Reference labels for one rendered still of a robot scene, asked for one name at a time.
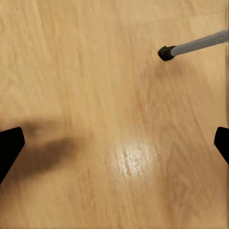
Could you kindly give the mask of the camera tripod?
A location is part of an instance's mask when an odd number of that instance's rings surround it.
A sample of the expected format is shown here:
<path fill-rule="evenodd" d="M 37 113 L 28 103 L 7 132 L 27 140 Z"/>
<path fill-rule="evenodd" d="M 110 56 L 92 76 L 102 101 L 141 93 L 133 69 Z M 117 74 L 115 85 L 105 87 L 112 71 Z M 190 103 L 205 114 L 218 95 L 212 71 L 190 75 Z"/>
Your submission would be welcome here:
<path fill-rule="evenodd" d="M 177 47 L 165 46 L 159 51 L 158 54 L 162 60 L 168 61 L 177 55 L 200 50 L 225 42 L 229 42 L 229 29 L 185 43 Z"/>

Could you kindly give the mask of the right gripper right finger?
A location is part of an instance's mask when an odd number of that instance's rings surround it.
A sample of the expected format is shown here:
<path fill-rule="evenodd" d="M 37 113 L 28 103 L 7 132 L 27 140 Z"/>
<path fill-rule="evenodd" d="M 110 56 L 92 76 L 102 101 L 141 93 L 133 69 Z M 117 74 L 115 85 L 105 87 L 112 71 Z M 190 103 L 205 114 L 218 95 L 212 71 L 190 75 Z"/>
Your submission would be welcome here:
<path fill-rule="evenodd" d="M 229 165 L 229 129 L 224 127 L 218 127 L 215 139 L 214 139 L 214 145 L 218 149 L 218 151 L 221 153 L 221 155 L 224 157 L 226 162 Z"/>

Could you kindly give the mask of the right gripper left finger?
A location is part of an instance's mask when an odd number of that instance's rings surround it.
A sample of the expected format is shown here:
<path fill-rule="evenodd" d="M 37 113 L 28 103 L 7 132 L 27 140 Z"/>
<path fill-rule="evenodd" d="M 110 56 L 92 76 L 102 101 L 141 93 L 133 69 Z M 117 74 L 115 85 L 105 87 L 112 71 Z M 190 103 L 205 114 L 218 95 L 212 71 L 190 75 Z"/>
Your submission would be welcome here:
<path fill-rule="evenodd" d="M 21 127 L 0 132 L 0 184 L 25 145 Z"/>

